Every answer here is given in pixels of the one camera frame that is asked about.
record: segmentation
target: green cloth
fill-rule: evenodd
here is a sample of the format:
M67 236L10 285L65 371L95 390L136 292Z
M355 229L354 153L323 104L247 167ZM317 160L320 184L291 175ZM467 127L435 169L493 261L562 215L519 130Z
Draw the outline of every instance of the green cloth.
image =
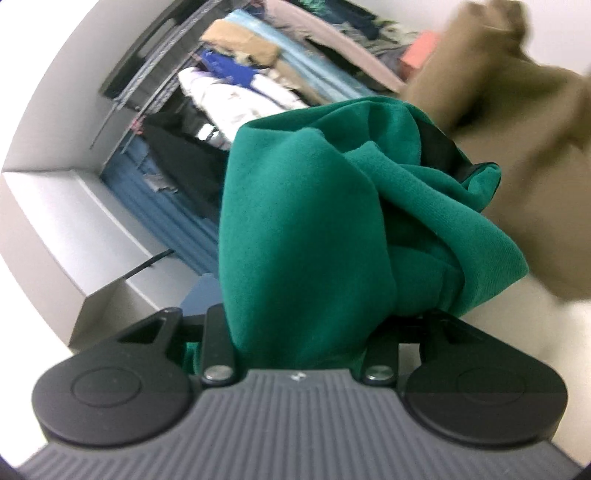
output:
M183 364L181 368L187 375L199 374L201 358L201 342L187 342L184 344Z
M371 97L239 130L219 274L241 367L354 368L387 316L460 316L527 273L479 213L499 167L459 183L420 166L415 119L432 125L407 103Z

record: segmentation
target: metal screw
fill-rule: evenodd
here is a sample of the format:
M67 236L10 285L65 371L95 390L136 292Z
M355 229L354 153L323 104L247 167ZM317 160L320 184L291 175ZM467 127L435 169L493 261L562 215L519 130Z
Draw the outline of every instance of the metal screw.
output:
M292 380L295 380L296 382L300 382L300 381L306 379L307 376L308 375L306 375L304 372L298 372L298 373L296 373L294 375L290 375L290 378Z
M211 382L225 382L234 374L232 367L213 365L205 369L204 376Z
M373 365L365 371L365 378L376 382L391 380L394 371L388 365Z

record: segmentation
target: navy blue object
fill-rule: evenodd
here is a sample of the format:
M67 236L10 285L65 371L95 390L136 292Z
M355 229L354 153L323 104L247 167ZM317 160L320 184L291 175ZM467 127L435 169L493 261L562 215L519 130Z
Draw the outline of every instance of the navy blue object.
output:
M251 67L239 65L230 57L204 49L201 60L207 69L216 77L226 79L232 85L249 87L257 71Z
M180 307L185 315L203 315L218 303L222 303L220 282L213 275L205 274L197 280Z
M326 21L335 24L348 22L357 30L361 30L369 40L375 40L379 35L379 28L374 24L376 16L367 10L350 4L346 0L326 0L326 13L322 15Z
M182 192L152 191L144 174L159 173L148 145L135 137L125 153L118 150L111 157L100 178L143 226L195 273L217 275L217 225L197 216Z

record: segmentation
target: gray ribbed plate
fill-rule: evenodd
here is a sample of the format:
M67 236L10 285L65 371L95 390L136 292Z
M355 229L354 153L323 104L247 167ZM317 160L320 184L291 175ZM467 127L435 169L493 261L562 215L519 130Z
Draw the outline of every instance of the gray ribbed plate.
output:
M419 426L392 390L347 370L251 371L209 389L169 432L118 450L50 443L30 480L570 480L580 468L550 442L491 452Z

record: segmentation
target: black circular pad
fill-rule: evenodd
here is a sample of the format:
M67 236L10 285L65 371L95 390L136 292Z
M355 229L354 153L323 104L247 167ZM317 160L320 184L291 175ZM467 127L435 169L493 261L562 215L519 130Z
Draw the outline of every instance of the black circular pad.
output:
M33 390L37 419L50 436L91 447L140 442L188 410L189 379L151 345L112 343L47 371Z
M409 377L404 398L423 425L481 447L511 447L556 431L567 394L551 368L523 353L454 345Z

